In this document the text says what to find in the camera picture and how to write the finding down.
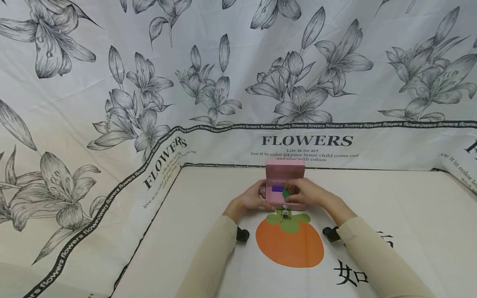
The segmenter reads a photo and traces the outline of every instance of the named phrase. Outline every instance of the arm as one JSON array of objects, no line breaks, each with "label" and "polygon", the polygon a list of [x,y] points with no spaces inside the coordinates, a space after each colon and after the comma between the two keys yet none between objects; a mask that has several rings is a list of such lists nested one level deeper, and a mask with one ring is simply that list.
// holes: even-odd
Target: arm
[{"label": "arm", "polygon": [[435,298],[404,260],[338,196],[310,180],[297,179],[285,185],[294,193],[292,202],[323,207],[333,218],[346,249],[368,276],[379,297]]},{"label": "arm", "polygon": [[273,207],[259,197],[265,196],[260,190],[264,183],[265,180],[258,181],[230,202],[199,245],[176,298],[215,296],[225,263],[235,247],[237,224],[242,214],[259,207],[273,211]]},{"label": "arm", "polygon": [[235,222],[228,216],[219,217],[197,249],[176,298],[215,296],[236,235]]}]

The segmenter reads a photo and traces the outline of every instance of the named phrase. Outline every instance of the black and white floral print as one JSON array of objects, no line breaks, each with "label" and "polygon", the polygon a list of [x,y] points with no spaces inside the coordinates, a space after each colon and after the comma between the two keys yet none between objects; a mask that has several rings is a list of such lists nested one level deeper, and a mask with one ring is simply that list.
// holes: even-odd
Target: black and white floral print
[{"label": "black and white floral print", "polygon": [[[0,224],[11,221],[13,228],[22,231],[30,219],[56,218],[58,230],[41,249],[35,264],[50,254],[62,241],[85,228],[104,202],[105,196],[93,200],[89,214],[83,211],[84,199],[96,183],[86,172],[100,173],[94,165],[78,168],[73,175],[54,154],[41,154],[22,118],[4,101],[0,100],[0,123],[23,145],[40,155],[40,170],[17,175],[15,171],[16,147],[5,165],[5,179],[0,180]],[[7,192],[15,190],[7,200]]]},{"label": "black and white floral print", "polygon": [[311,72],[315,63],[305,66],[302,54],[318,38],[324,22],[325,10],[321,7],[305,28],[300,52],[288,52],[285,59],[277,58],[269,71],[258,73],[257,83],[246,89],[250,94],[268,96],[280,102],[274,111],[280,116],[272,123],[332,122],[332,115],[319,107],[329,95],[338,97],[348,94],[344,91],[347,72],[365,72],[373,67],[370,60],[355,53],[363,39],[363,31],[358,20],[354,20],[338,45],[325,40],[314,44],[327,63],[307,88],[296,86]]},{"label": "black and white floral print", "polygon": [[[374,16],[376,16],[379,12],[379,9],[381,9],[381,7],[389,1],[391,0],[383,0],[383,2],[381,2],[381,5],[379,5],[378,10],[376,11],[376,14]],[[408,0],[408,1],[410,1],[410,3],[409,3],[409,6],[407,7],[406,13],[409,13],[411,9],[414,7],[414,4],[416,3],[416,0]]]},{"label": "black and white floral print", "polygon": [[163,112],[170,104],[164,104],[159,92],[174,84],[171,80],[156,76],[156,70],[149,59],[140,53],[135,54],[136,71],[128,72],[129,79],[136,90],[133,96],[124,90],[124,65],[117,49],[109,50],[109,69],[119,85],[109,92],[106,100],[106,120],[93,123],[102,135],[88,144],[92,150],[106,150],[124,141],[135,140],[137,152],[144,151],[143,161],[151,153],[157,140],[170,128],[158,125],[157,113]]},{"label": "black and white floral print", "polygon": [[214,81],[209,78],[210,71],[215,64],[206,64],[202,67],[199,49],[193,46],[190,51],[192,65],[183,72],[177,71],[184,91],[195,99],[195,104],[203,104],[207,108],[207,116],[194,117],[191,120],[204,122],[214,127],[225,127],[233,125],[230,121],[218,121],[220,115],[235,114],[235,107],[241,109],[240,101],[229,99],[230,80],[224,75],[230,58],[230,43],[228,35],[225,34],[220,39],[218,60],[222,76]]},{"label": "black and white floral print", "polygon": [[387,51],[389,64],[394,67],[404,86],[399,92],[408,91],[411,102],[405,109],[379,111],[385,116],[408,121],[443,121],[443,113],[424,113],[433,103],[455,104],[467,90],[469,98],[477,92],[477,86],[463,82],[477,62],[477,54],[471,52],[451,62],[444,55],[465,38],[459,36],[446,39],[459,15],[459,7],[449,12],[437,27],[436,33],[422,44],[407,51],[393,47]]},{"label": "black and white floral print", "polygon": [[0,35],[22,42],[35,43],[35,71],[38,78],[51,78],[71,71],[71,58],[95,62],[89,49],[76,43],[68,34],[78,27],[79,18],[91,20],[69,0],[25,0],[30,20],[0,18]]},{"label": "black and white floral print", "polygon": [[[156,17],[149,24],[149,38],[151,39],[151,47],[154,39],[158,38],[162,33],[162,26],[167,24],[169,27],[169,41],[172,43],[172,27],[179,19],[180,15],[189,8],[192,0],[133,0],[133,9],[136,14],[145,11],[158,3],[164,11],[165,17]],[[127,12],[127,0],[120,0],[121,7]]]},{"label": "black and white floral print", "polygon": [[262,30],[270,28],[279,13],[285,18],[296,21],[301,16],[301,9],[296,0],[261,0],[250,28]]}]

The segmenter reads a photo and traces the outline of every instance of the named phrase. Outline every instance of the person's right hand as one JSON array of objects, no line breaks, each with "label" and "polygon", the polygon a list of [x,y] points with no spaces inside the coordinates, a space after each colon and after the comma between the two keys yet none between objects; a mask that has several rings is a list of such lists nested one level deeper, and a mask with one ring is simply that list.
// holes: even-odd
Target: person's right hand
[{"label": "person's right hand", "polygon": [[285,188],[290,191],[290,196],[285,200],[292,203],[304,203],[311,206],[325,207],[337,198],[321,186],[316,185],[308,178],[289,180]]}]

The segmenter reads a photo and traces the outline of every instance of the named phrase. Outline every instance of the hand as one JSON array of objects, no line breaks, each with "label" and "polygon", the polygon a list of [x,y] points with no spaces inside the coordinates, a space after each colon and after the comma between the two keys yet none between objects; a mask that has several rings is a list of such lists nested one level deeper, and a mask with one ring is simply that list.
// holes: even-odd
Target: hand
[{"label": "hand", "polygon": [[289,180],[285,183],[285,188],[290,191],[290,196],[286,200],[293,203],[325,207],[330,201],[338,198],[308,178]]},{"label": "hand", "polygon": [[357,217],[340,197],[316,185],[308,178],[289,180],[285,183],[285,187],[290,191],[287,201],[321,206],[330,214],[337,226]]},{"label": "hand", "polygon": [[244,193],[233,199],[225,209],[223,215],[230,217],[236,224],[247,209],[264,208],[268,211],[275,211],[275,208],[265,202],[260,196],[265,198],[265,191],[261,189],[266,184],[266,180],[259,180],[249,187]]}]

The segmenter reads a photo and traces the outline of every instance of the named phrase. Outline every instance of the pink box lid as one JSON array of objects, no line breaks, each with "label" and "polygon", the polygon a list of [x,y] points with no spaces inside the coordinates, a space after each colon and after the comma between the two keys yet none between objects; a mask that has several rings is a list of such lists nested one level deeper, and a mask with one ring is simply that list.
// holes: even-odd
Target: pink box lid
[{"label": "pink box lid", "polygon": [[301,159],[267,159],[265,162],[267,180],[288,181],[305,176],[305,162]]}]

